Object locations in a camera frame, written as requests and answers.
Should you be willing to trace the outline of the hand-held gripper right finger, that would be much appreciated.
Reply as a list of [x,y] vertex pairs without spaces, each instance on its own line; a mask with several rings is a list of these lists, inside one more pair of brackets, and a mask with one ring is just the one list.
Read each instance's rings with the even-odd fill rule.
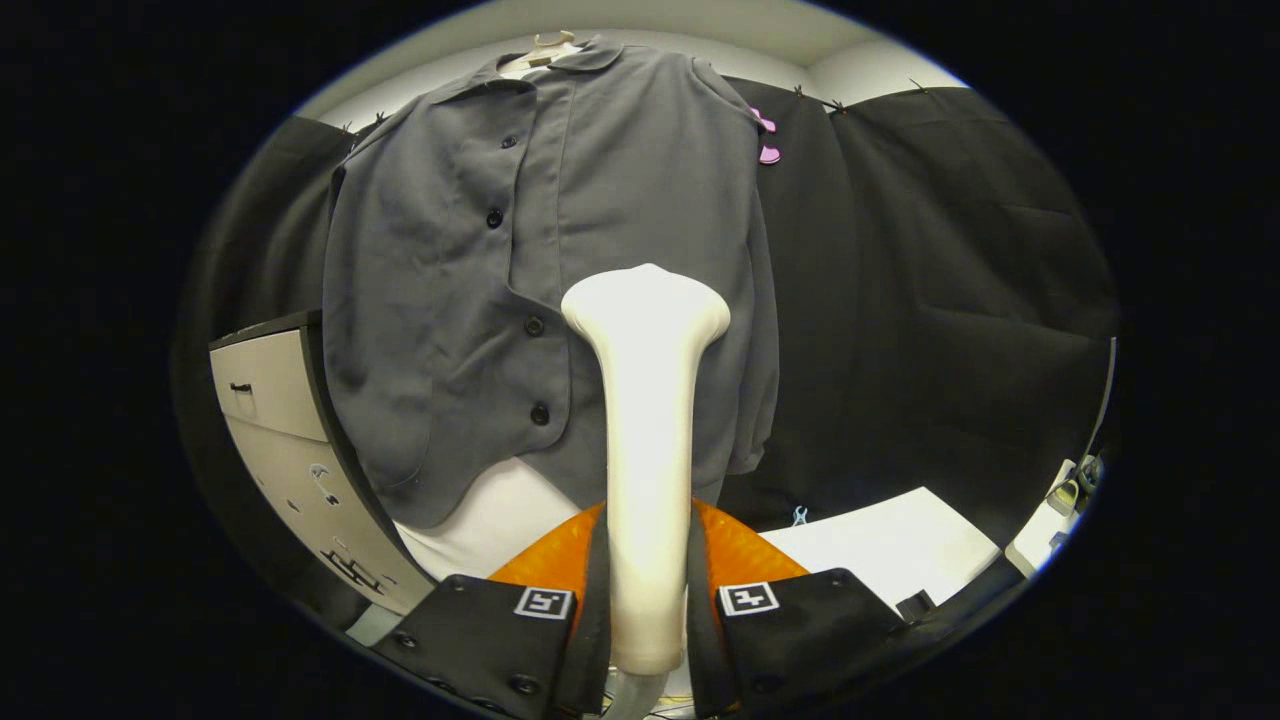
[[936,605],[890,605],[846,568],[809,571],[719,509],[694,501],[687,667],[699,719],[778,717],[882,676]]

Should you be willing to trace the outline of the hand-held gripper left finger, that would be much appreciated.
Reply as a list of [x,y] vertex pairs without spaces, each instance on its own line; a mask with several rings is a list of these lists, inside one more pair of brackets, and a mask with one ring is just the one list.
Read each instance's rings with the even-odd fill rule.
[[602,716],[611,655],[605,519],[598,503],[490,577],[448,577],[374,651],[504,717]]

